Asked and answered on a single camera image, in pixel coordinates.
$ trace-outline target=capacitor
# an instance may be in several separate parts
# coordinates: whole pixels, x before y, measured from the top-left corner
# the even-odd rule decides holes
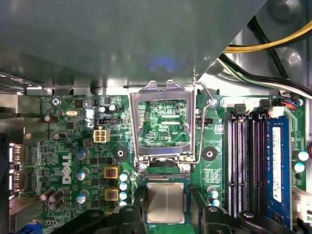
[[[98,112],[100,112],[101,114],[107,114],[107,113],[109,113],[109,109],[106,106],[100,106],[98,108]]]
[[[59,117],[58,116],[45,115],[43,117],[43,121],[46,123],[58,123]]]
[[[89,174],[90,174],[89,169],[84,167],[76,172],[76,178],[77,180],[81,181],[81,180],[84,180],[86,177],[88,177]]]
[[[309,153],[302,150],[294,149],[292,150],[292,158],[294,160],[307,161],[309,158]]]
[[[128,176],[130,175],[130,173],[128,171],[123,171],[120,176],[119,179],[121,182],[124,182],[126,180],[128,180]]]
[[[55,193],[53,193],[50,197],[49,197],[49,201],[50,202],[56,202],[57,200],[59,200],[62,196],[64,195],[64,191],[62,189],[57,190]]]
[[[110,104],[108,109],[111,113],[117,113],[118,112],[118,107],[114,104]]]
[[[90,193],[88,190],[81,190],[80,193],[76,197],[76,202],[78,204],[83,204],[89,198]]]
[[[129,182],[127,183],[127,181],[120,183],[120,184],[119,184],[119,189],[120,189],[121,191],[126,191],[126,190],[128,190],[128,184],[129,184]]]
[[[53,140],[59,141],[59,140],[66,140],[67,134],[66,133],[56,133],[53,136]]]
[[[305,166],[302,162],[295,162],[292,161],[292,168],[297,172],[297,173],[302,173],[305,169]]]
[[[82,150],[78,150],[76,152],[76,158],[78,160],[84,160],[84,159],[88,158],[89,155],[90,155],[90,150],[88,150],[88,149],[82,149]]]
[[[125,192],[121,192],[120,194],[119,194],[119,198],[120,198],[120,200],[125,200],[125,199],[127,199],[127,193],[125,193]]]
[[[40,199],[42,201],[46,201],[53,193],[55,193],[55,188],[49,188],[47,191],[41,194]]]
[[[208,193],[208,195],[209,195],[210,197],[212,197],[213,199],[216,199],[216,198],[218,198],[218,196],[219,196],[219,193],[218,193],[218,191],[215,189],[215,187],[209,187],[209,188],[207,189],[207,193]]]
[[[220,206],[220,201],[218,199],[214,199],[211,196],[207,198],[207,201],[212,205],[212,206]]]
[[[309,159],[309,153],[308,152],[306,152],[306,151],[300,151],[299,153],[298,153],[298,159],[300,160],[300,161],[307,161],[308,159]]]
[[[119,206],[126,206],[127,205],[127,202],[125,202],[125,201],[121,201],[120,203],[119,203]]]
[[[64,200],[63,199],[59,199],[57,200],[55,203],[51,203],[49,205],[49,209],[50,211],[56,211],[59,207],[61,207],[64,204]]]

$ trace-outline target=chip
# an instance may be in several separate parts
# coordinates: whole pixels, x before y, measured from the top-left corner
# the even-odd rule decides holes
[[[98,158],[98,163],[99,163],[99,164],[105,164],[105,162],[106,162],[106,160],[105,160],[104,157],[99,157],[99,158]]]
[[[83,100],[75,100],[74,107],[75,108],[83,108]]]
[[[66,143],[66,148],[67,149],[72,149],[73,147],[73,144],[72,143]]]
[[[110,98],[109,98],[109,97],[104,98],[104,103],[105,103],[105,104],[109,104],[109,103],[110,103],[110,101],[111,101],[111,100],[110,100]]]
[[[92,179],[91,185],[98,185],[98,179]]]
[[[107,179],[106,184],[109,186],[115,186],[116,180],[114,179]]]
[[[95,158],[95,157],[92,157],[91,159],[90,159],[90,164],[97,164],[98,163],[98,159],[97,158]]]
[[[105,162],[106,162],[106,164],[113,164],[113,158],[112,157],[107,157]]]
[[[93,147],[93,140],[92,139],[83,139],[82,141],[84,148],[92,148]]]
[[[99,184],[100,185],[106,185],[106,179],[105,178],[100,178],[99,179]]]
[[[98,207],[98,201],[91,201],[91,207]]]
[[[114,202],[113,201],[107,201],[106,206],[107,207],[114,207]]]
[[[100,200],[99,201],[99,206],[100,207],[106,207],[106,201],[105,200]]]
[[[74,129],[74,123],[73,122],[66,123],[66,129]]]

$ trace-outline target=blue ram stick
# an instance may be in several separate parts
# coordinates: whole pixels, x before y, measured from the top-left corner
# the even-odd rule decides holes
[[[270,219],[292,228],[291,207],[291,135],[288,116],[269,119],[268,214]]]

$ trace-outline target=white power connector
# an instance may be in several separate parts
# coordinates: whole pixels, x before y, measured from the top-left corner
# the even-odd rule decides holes
[[[312,223],[312,194],[292,187],[292,214],[305,223]]]

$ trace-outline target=white wire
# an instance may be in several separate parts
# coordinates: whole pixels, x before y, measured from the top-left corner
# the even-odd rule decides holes
[[[284,90],[290,91],[290,92],[295,93],[295,94],[299,94],[305,98],[312,99],[312,96],[306,94],[305,92],[302,92],[299,89],[292,88],[292,87],[284,85],[284,84],[275,84],[275,83],[269,83],[269,82],[261,82],[261,83],[266,84],[266,85],[275,86],[277,88],[284,89]]]
[[[222,62],[221,60],[218,59],[218,61],[222,64],[222,66],[234,77],[236,77],[237,79],[239,80],[242,80],[236,73],[234,73],[224,62]],[[284,84],[276,84],[276,83],[270,83],[270,82],[260,82],[260,81],[257,81],[257,83],[262,83],[264,85],[268,85],[268,86],[271,86],[271,87],[274,87],[274,88],[277,88],[279,91],[280,91],[280,94],[282,96],[286,96],[285,95],[285,90],[286,91],[289,91],[291,93],[296,93],[296,94],[299,94],[305,98],[308,98],[308,99],[312,99],[312,96],[306,94],[305,92],[299,90],[299,89],[296,89],[296,88],[293,88],[293,87],[290,87],[288,85],[284,85]]]

